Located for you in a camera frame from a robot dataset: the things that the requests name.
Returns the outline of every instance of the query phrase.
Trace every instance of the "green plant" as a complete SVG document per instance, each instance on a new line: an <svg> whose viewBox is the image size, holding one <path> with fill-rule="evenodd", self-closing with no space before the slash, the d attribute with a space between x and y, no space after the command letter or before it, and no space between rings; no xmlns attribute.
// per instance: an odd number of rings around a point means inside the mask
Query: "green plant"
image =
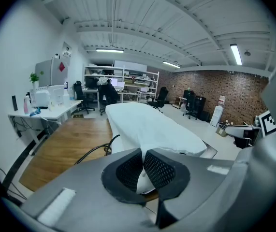
<svg viewBox="0 0 276 232"><path fill-rule="evenodd" d="M30 74L30 81L31 81L32 83L39 81L39 77L37 76L36 73L31 73L31 74Z"/></svg>

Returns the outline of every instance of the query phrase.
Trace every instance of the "potted plant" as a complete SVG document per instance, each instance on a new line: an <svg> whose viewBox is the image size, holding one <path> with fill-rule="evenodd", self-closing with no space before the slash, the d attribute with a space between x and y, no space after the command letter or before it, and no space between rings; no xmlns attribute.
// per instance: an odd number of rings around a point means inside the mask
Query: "potted plant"
<svg viewBox="0 0 276 232"><path fill-rule="evenodd" d="M36 89L39 87L39 77L37 76L36 73L31 73L30 74L30 81L32 82L33 89Z"/></svg>

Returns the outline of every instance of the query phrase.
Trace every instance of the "computer monitor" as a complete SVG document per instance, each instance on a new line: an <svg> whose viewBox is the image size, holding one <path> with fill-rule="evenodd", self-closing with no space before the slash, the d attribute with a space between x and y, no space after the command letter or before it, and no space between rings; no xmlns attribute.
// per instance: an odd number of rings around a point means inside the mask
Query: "computer monitor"
<svg viewBox="0 0 276 232"><path fill-rule="evenodd" d="M111 84L113 87L117 87L117 78L111 78Z"/></svg>
<svg viewBox="0 0 276 232"><path fill-rule="evenodd" d="M125 87L125 82L117 82L118 87Z"/></svg>

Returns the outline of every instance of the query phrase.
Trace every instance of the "floor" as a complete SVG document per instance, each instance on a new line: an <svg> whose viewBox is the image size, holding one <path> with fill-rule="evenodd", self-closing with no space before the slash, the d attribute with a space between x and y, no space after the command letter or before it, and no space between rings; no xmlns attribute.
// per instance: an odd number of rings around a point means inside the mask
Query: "floor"
<svg viewBox="0 0 276 232"><path fill-rule="evenodd" d="M239 153L240 149L237 148L233 142L234 139L230 136L221 137L216 134L216 128L209 125L207 122L195 120L195 118L188 119L187 116L182 116L183 112L177 110L176 108L172 107L171 105L167 104L163 108L160 109L164 115L173 119L179 125L187 128L191 132L195 133L198 137L200 137L205 143L209 144L211 147L217 150L217 154L214 156L214 159L221 159L221 160L235 160L237 154ZM84 118L102 118L107 119L107 115L103 114L100 116L100 113L96 110L90 111L89 114L87 112L82 112L79 114L83 114ZM33 192L23 185L21 185L18 180L20 179L22 173L24 172L25 168L31 161L32 156L28 156L26 160L21 165L20 169L17 171L13 183L16 187L28 198ZM10 189L14 192L17 192L16 189L11 185ZM20 197L10 193L10 195L18 198L19 200L23 201ZM158 199L150 201L146 204L145 212L148 214L150 219L155 222L156 220L156 212L158 207Z"/></svg>

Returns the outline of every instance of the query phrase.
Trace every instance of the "shelving unit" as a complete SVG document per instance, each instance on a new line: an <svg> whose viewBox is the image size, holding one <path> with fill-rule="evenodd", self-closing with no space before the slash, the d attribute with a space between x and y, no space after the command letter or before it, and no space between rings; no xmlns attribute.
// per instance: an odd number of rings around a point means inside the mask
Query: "shelving unit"
<svg viewBox="0 0 276 232"><path fill-rule="evenodd" d="M93 75L91 74L91 71L93 70L114 70L114 71L119 71L119 73L117 75ZM154 76L155 80L151 80L150 78L142 78L136 75L134 76L134 79L136 81L144 81L146 82L146 84L128 84L125 82L125 79L132 79L131 76L127 76L125 75L125 72L135 72L135 73L141 73L142 75L145 74L145 76ZM148 88L150 91L150 94L152 95L156 95L157 93L157 86L158 86L158 78L159 78L159 72L158 73L154 73L154 72L144 72L144 71L136 71L136 70L131 70L131 69L126 69L126 68L121 68L121 67L111 67L111 66L86 66L83 70L83 76L82 76L82 80L84 79L84 84L86 83L86 78L87 77L109 77L109 78L121 78L122 82L125 82L125 89L127 87L131 87L131 88L137 88L136 92L133 92L132 90L130 90L128 93L127 92L119 92L119 94L121 95L121 102L130 102L130 101L124 101L124 95L134 95L137 96L138 95L138 91L139 88L145 87ZM154 87L148 87L148 85L150 83L154 83Z"/></svg>

